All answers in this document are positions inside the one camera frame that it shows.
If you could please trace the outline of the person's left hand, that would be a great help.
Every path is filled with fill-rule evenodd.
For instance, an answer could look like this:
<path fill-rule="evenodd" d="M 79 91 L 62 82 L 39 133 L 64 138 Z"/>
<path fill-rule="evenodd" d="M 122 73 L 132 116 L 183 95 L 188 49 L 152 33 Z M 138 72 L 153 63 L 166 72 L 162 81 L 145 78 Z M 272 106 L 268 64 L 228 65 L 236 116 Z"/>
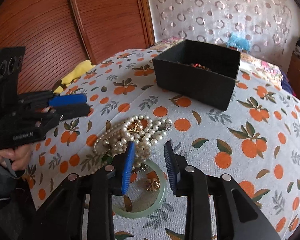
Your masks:
<path fill-rule="evenodd" d="M 19 171 L 27 168 L 32 155 L 32 145 L 19 146 L 15 150 L 0 150 L 0 165 L 6 167 L 5 158 L 12 161 L 12 170 Z"/>

